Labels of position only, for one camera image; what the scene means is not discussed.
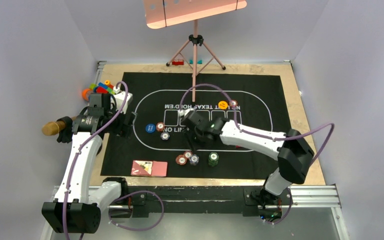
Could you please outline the blue small blind button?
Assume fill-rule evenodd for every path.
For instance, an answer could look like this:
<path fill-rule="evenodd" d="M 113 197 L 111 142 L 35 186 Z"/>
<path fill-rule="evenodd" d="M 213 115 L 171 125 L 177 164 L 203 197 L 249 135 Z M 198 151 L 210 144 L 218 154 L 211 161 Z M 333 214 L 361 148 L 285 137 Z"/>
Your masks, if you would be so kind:
<path fill-rule="evenodd" d="M 145 126 L 145 131 L 149 134 L 154 133 L 156 131 L 156 125 L 153 123 L 149 123 Z"/>

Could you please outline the blue poker chip stack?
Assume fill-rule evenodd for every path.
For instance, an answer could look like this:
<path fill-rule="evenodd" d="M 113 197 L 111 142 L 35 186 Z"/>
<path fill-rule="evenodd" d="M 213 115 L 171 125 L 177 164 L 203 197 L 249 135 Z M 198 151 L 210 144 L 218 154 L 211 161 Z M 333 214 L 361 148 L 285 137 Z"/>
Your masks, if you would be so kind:
<path fill-rule="evenodd" d="M 196 155 L 196 154 L 193 154 L 191 155 L 191 157 L 189 158 L 189 163 L 192 165 L 192 166 L 196 166 L 198 163 L 199 163 L 199 156 Z"/>

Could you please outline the yellow big blind button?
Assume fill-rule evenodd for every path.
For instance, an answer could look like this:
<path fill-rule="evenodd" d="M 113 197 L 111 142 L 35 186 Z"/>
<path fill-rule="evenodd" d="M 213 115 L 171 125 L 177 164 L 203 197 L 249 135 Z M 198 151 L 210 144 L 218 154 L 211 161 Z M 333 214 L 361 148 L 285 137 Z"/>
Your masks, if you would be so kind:
<path fill-rule="evenodd" d="M 226 101 L 222 100 L 218 102 L 217 106 L 220 110 L 227 110 L 229 107 L 229 104 Z"/>

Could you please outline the red poker chip stack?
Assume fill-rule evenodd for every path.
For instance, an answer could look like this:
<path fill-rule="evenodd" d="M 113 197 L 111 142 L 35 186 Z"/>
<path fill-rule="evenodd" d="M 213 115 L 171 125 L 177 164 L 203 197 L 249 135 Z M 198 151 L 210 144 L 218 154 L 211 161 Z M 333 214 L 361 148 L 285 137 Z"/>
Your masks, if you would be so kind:
<path fill-rule="evenodd" d="M 180 154 L 176 157 L 175 162 L 182 166 L 188 162 L 188 159 L 183 154 Z"/>

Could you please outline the single red poker chip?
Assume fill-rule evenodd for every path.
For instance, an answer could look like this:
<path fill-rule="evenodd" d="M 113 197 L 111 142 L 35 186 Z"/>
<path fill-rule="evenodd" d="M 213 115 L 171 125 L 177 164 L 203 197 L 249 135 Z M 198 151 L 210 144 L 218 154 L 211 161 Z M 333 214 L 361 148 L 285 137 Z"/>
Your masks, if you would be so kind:
<path fill-rule="evenodd" d="M 163 132 L 165 129 L 165 124 L 163 122 L 158 122 L 155 126 L 158 132 Z"/>

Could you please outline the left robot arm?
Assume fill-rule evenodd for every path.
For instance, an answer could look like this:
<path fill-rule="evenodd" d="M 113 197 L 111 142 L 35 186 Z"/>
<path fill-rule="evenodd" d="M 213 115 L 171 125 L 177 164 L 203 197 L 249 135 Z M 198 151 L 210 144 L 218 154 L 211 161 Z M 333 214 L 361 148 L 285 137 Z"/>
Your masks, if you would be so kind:
<path fill-rule="evenodd" d="M 132 93 L 116 95 L 92 93 L 88 106 L 73 120 L 71 152 L 65 174 L 53 200 L 44 202 L 41 213 L 56 233 L 93 234 L 102 213 L 115 202 L 129 199 L 127 181 L 123 177 L 107 177 L 93 193 L 89 192 L 93 166 L 105 134 L 126 136 L 134 117 L 127 113 Z"/>

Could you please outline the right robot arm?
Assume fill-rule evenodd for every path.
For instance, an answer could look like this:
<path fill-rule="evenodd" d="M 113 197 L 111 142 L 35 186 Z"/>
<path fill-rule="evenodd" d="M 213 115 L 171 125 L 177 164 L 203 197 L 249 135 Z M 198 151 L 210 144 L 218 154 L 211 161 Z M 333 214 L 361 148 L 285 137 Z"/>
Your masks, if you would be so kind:
<path fill-rule="evenodd" d="M 264 202 L 272 204 L 290 185 L 305 182 L 315 153 L 299 131 L 266 131 L 227 118 L 210 121 L 192 108 L 178 110 L 177 114 L 198 142 L 209 144 L 220 140 L 226 146 L 243 147 L 278 162 L 260 191 Z"/>

